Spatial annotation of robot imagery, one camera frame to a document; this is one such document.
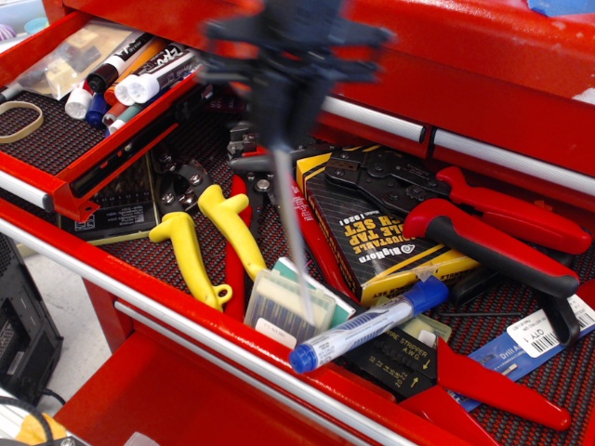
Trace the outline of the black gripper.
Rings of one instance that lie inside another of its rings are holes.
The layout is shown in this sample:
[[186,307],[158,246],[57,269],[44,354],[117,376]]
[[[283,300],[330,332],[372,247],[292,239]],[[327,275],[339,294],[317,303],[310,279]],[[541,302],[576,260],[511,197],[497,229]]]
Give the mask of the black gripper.
[[308,87],[292,106],[291,147],[308,135],[335,83],[374,79],[374,59],[343,59],[337,50],[362,47],[376,54],[394,33],[345,18],[341,1],[265,1],[253,15],[209,21],[205,37],[201,80],[249,86],[259,142],[267,149],[288,149],[293,91]]

